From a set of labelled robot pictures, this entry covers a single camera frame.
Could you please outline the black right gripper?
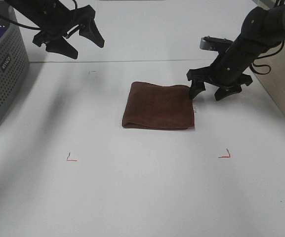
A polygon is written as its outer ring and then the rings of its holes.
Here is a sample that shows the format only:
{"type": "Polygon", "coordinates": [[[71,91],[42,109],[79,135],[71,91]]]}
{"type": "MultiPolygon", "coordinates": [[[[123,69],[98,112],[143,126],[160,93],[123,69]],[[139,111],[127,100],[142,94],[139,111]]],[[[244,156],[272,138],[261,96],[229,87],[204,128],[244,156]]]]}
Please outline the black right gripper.
{"type": "Polygon", "coordinates": [[[198,69],[190,69],[187,74],[187,80],[191,81],[189,89],[189,98],[194,99],[198,94],[205,91],[204,82],[219,87],[215,92],[215,100],[220,101],[230,95],[242,92],[240,85],[249,86],[252,83],[252,78],[249,75],[241,74],[233,82],[222,82],[221,77],[214,76],[210,67],[198,69]]]}

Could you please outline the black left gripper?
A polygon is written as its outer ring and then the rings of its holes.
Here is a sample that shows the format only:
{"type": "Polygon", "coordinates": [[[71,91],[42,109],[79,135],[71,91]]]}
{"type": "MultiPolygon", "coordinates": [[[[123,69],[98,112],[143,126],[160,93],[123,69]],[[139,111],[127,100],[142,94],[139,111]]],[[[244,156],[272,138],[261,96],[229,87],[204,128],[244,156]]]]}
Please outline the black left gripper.
{"type": "Polygon", "coordinates": [[[40,32],[33,38],[33,43],[39,47],[44,43],[47,52],[77,59],[78,51],[65,40],[76,31],[99,48],[104,47],[105,40],[94,19],[95,10],[91,6],[73,10],[65,6],[43,6],[39,15],[32,17],[32,21],[40,28],[40,32]]]}

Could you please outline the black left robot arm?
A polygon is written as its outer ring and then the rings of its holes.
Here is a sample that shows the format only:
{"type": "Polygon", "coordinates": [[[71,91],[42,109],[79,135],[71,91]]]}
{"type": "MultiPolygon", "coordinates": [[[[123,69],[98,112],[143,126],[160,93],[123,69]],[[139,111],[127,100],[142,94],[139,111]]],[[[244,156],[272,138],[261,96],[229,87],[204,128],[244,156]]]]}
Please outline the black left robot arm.
{"type": "Polygon", "coordinates": [[[90,6],[69,9],[59,0],[8,0],[7,3],[31,20],[39,28],[33,43],[45,44],[47,52],[78,58],[78,51],[67,39],[78,32],[80,36],[103,48],[105,40],[95,23],[95,10],[90,6]]]}

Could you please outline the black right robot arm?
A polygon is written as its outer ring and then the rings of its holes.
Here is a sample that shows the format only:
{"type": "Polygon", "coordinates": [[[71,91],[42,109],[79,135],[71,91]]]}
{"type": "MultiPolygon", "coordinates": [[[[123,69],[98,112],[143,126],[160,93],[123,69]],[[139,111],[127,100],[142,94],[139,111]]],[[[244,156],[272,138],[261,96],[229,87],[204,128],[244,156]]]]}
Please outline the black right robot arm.
{"type": "Polygon", "coordinates": [[[234,40],[203,37],[200,49],[217,51],[218,56],[208,66],[190,69],[187,79],[191,82],[190,99],[205,91],[205,83],[218,87],[217,101],[242,91],[241,86],[252,83],[245,75],[259,55],[285,42],[285,3],[265,10],[254,8],[245,18],[241,32],[234,40]]]}

